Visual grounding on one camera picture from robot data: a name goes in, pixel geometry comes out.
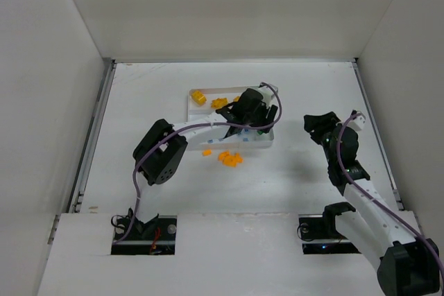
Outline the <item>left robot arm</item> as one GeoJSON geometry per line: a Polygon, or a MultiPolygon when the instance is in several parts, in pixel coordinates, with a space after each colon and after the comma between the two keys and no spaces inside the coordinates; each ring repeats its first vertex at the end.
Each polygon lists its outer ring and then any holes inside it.
{"type": "Polygon", "coordinates": [[[149,186],[163,184],[177,171],[188,148],[209,140],[225,140],[247,130],[270,132],[282,116],[282,102],[276,86],[261,83],[247,88],[239,100],[213,111],[203,118],[173,124],[159,119],[133,151],[135,206],[130,225],[135,223],[142,191],[137,183],[140,173],[149,186]]]}

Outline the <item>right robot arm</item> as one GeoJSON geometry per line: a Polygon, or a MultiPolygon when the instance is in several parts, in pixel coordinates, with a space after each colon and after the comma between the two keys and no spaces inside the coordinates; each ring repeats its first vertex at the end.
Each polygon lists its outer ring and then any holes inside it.
{"type": "Polygon", "coordinates": [[[437,245],[389,208],[359,163],[358,131],[365,116],[353,111],[346,121],[333,112],[306,115],[304,129],[322,147],[327,174],[344,201],[324,208],[330,238],[348,239],[374,268],[385,295],[443,292],[443,262],[437,245]]]}

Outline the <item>large yellow lego brick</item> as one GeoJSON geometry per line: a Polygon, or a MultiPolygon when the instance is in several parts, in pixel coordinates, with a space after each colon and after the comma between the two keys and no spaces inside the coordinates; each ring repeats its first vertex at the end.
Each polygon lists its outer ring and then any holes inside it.
{"type": "Polygon", "coordinates": [[[202,106],[207,102],[206,96],[199,90],[195,90],[191,93],[191,99],[198,106],[202,106]]]}

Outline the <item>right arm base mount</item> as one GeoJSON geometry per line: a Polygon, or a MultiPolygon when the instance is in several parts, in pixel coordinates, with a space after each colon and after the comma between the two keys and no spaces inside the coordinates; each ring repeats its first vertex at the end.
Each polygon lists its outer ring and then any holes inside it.
{"type": "Polygon", "coordinates": [[[298,216],[296,233],[306,255],[359,254],[360,251],[336,230],[336,217],[356,209],[347,202],[327,205],[322,214],[298,216]]]}

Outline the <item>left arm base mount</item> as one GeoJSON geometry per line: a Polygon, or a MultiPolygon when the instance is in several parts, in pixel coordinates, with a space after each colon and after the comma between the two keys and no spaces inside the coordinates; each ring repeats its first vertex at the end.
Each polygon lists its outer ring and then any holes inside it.
{"type": "Polygon", "coordinates": [[[134,211],[129,208],[125,216],[116,215],[111,218],[111,226],[114,228],[111,255],[168,256],[175,254],[177,216],[158,214],[145,223],[136,218],[129,229],[134,216],[134,211]]]}

